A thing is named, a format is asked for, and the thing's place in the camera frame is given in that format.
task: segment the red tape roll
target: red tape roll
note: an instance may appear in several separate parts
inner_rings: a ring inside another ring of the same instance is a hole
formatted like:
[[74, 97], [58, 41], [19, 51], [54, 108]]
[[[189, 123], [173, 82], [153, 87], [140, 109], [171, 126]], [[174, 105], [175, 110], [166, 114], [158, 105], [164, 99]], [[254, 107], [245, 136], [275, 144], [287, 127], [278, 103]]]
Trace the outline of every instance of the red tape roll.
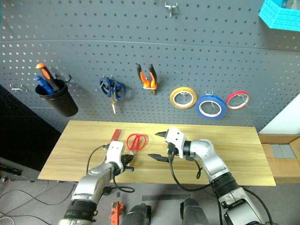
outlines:
[[[229, 105], [229, 101], [230, 101], [232, 98], [234, 98], [235, 96], [238, 96], [238, 95], [245, 95], [245, 96], [246, 96], [246, 100], [245, 100], [242, 104], [240, 104], [240, 105], [237, 105], [237, 106], [230, 106], [230, 105]], [[247, 92], [243, 91], [243, 90], [240, 90], [240, 91], [237, 91], [237, 92], [232, 93], [232, 94], [226, 99], [226, 105], [227, 105], [227, 107], [228, 107], [229, 109], [231, 109], [231, 110], [238, 110], [238, 109], [241, 109], [241, 108], [245, 107], [245, 106], [248, 104], [249, 100], [250, 100], [249, 94], [248, 94]]]

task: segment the pliers handle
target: pliers handle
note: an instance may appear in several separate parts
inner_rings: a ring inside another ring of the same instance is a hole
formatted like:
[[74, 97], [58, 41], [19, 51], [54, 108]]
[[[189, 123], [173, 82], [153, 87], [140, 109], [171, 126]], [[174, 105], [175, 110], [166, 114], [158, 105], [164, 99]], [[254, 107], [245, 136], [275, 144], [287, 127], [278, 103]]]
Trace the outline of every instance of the pliers handle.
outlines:
[[155, 72], [152, 64], [149, 65], [149, 72], [150, 72], [150, 75], [152, 78], [151, 82], [149, 80], [147, 80], [147, 78], [144, 76], [140, 64], [136, 64], [136, 69], [137, 69], [137, 74], [143, 83], [143, 88], [156, 89], [158, 87], [156, 72]]

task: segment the wooden tabletop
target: wooden tabletop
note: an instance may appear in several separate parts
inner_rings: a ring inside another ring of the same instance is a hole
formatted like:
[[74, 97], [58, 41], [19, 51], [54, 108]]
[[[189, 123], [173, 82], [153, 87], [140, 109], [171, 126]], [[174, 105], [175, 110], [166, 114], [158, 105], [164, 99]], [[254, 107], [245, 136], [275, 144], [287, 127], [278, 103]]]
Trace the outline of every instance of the wooden tabletop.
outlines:
[[[86, 170], [91, 152], [98, 146], [108, 143], [115, 131], [121, 129], [119, 141], [124, 142], [132, 133], [148, 137], [146, 147], [135, 155], [132, 166], [134, 172], [125, 171], [116, 177], [117, 182], [126, 183], [175, 183], [168, 163], [158, 162], [147, 154], [167, 155], [167, 143], [154, 134], [177, 127], [188, 140], [208, 139], [215, 146], [216, 153], [225, 161], [239, 185], [276, 185], [254, 127], [120, 123], [71, 120], [63, 131], [50, 154], [39, 179], [78, 181]], [[90, 161], [90, 168], [99, 165], [105, 156], [98, 150]], [[194, 162], [176, 157], [173, 163], [175, 174], [181, 183], [206, 184], [208, 179], [203, 172], [196, 179], [197, 167]]]

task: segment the blue scissors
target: blue scissors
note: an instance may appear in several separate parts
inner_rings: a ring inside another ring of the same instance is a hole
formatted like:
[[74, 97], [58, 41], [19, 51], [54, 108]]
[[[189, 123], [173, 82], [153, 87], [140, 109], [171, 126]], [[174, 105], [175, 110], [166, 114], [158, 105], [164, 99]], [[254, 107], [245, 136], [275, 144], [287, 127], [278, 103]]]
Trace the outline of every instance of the blue scissors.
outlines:
[[111, 98], [113, 114], [116, 114], [117, 101], [125, 96], [125, 85], [107, 77], [103, 77], [100, 79], [100, 87], [103, 93]]

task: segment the gray pegboard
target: gray pegboard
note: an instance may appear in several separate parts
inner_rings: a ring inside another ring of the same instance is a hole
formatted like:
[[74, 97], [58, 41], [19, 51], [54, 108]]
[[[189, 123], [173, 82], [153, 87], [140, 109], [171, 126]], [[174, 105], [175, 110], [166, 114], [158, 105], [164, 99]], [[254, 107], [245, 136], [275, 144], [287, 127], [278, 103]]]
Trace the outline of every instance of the gray pegboard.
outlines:
[[[1, 85], [25, 85], [27, 93], [12, 93], [60, 131], [69, 119], [260, 130], [299, 93], [300, 34], [267, 28], [258, 17], [263, 1], [178, 2], [172, 18], [163, 3], [2, 1]], [[38, 62], [63, 79], [71, 74], [77, 115], [60, 116], [34, 92]], [[153, 63], [156, 96], [142, 89], [136, 62], [145, 74]], [[103, 74], [127, 87], [116, 115], [110, 99], [95, 91]], [[169, 95], [180, 86], [193, 88], [198, 97], [214, 91], [223, 100], [246, 90], [251, 100], [221, 120], [206, 120], [193, 107], [171, 105]]]

